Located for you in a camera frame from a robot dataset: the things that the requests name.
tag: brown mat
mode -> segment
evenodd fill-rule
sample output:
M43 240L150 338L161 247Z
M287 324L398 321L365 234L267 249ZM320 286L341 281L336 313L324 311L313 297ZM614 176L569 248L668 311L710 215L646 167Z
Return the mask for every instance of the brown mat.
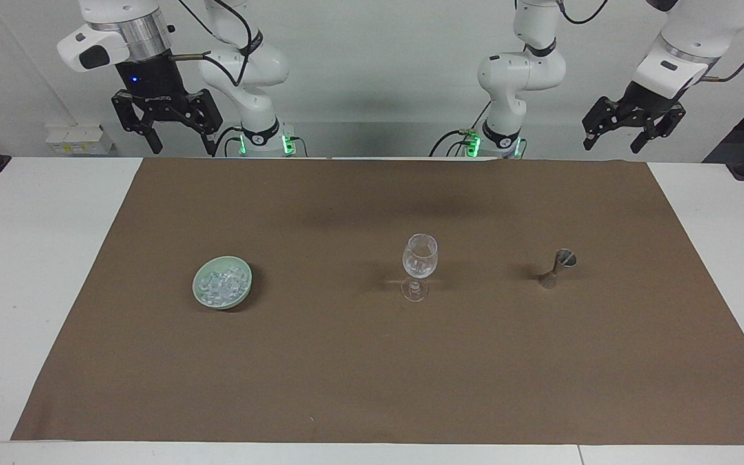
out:
M744 444L744 335L643 164L147 159L12 438Z

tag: table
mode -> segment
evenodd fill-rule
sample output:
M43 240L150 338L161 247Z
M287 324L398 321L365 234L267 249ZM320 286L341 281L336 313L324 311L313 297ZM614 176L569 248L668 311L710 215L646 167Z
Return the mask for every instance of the table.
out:
M744 463L744 447L708 446L2 444L140 163L20 158L0 174L0 462ZM720 165L651 164L650 170L744 330L744 183Z

